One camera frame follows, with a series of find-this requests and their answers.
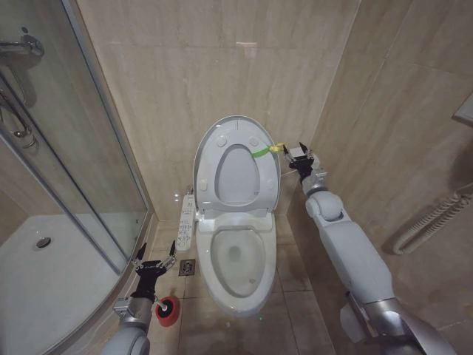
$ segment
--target shower pipe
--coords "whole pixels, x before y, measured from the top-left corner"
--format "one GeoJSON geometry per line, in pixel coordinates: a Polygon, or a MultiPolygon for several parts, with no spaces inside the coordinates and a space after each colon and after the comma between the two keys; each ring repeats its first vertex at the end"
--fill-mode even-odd
{"type": "Polygon", "coordinates": [[[419,246],[440,231],[457,214],[471,205],[473,194],[462,193],[471,188],[469,183],[453,193],[452,196],[438,204],[431,212],[413,223],[401,236],[397,238],[392,251],[397,255],[410,254],[419,246]]]}

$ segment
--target beige floor tile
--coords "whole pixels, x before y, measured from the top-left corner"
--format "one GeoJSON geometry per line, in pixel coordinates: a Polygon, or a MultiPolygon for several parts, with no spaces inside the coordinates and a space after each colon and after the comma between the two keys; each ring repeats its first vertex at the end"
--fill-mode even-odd
{"type": "Polygon", "coordinates": [[[149,324],[148,339],[150,342],[150,355],[177,355],[179,346],[180,323],[183,304],[180,300],[179,319],[171,327],[162,327],[153,314],[149,324]]]}
{"type": "Polygon", "coordinates": [[[312,291],[285,292],[299,355],[336,355],[312,291]]]}
{"type": "Polygon", "coordinates": [[[293,231],[290,229],[286,216],[275,216],[276,220],[276,243],[279,244],[295,244],[293,231]]]}
{"type": "Polygon", "coordinates": [[[255,316],[236,318],[210,298],[184,299],[180,354],[297,354],[282,293],[255,316]]]}
{"type": "Polygon", "coordinates": [[[169,250],[172,241],[177,238],[179,220],[160,220],[157,223],[153,250],[169,250]]]}
{"type": "Polygon", "coordinates": [[[273,293],[278,294],[282,292],[281,282],[279,281],[278,271],[274,272],[273,293]]]}
{"type": "Polygon", "coordinates": [[[199,262],[196,260],[195,274],[186,277],[184,298],[210,297],[203,275],[200,273],[199,262]]]}
{"type": "Polygon", "coordinates": [[[312,289],[297,245],[287,244],[278,246],[276,266],[283,291],[312,289]]]}

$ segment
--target floor drain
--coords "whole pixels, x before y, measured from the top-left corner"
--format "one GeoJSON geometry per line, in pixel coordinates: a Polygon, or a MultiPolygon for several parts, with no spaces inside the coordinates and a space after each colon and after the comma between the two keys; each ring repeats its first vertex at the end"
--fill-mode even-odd
{"type": "Polygon", "coordinates": [[[51,238],[44,237],[38,240],[38,242],[36,243],[36,246],[42,249],[42,248],[46,248],[50,243],[51,243],[51,238]]]}
{"type": "Polygon", "coordinates": [[[195,273],[195,259],[181,260],[179,264],[179,276],[191,276],[195,273]]]}

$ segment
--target bidet control panel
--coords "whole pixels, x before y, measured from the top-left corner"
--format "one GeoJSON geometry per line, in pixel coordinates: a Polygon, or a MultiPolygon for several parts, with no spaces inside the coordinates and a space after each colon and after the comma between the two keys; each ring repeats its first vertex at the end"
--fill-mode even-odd
{"type": "Polygon", "coordinates": [[[177,232],[176,249],[185,251],[191,248],[194,232],[195,199],[194,194],[184,195],[180,212],[179,231],[177,232]]]}

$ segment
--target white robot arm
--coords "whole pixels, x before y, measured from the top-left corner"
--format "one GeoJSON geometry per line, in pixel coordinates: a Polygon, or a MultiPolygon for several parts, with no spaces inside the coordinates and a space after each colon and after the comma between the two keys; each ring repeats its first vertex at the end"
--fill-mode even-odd
{"type": "Polygon", "coordinates": [[[326,172],[306,146],[286,148],[289,167],[297,169],[307,196],[307,213],[349,291],[341,324],[353,342],[380,342],[387,355],[454,355],[451,345],[428,323],[403,308],[392,290],[392,276],[361,227],[350,219],[337,195],[324,183],[326,172]]]}

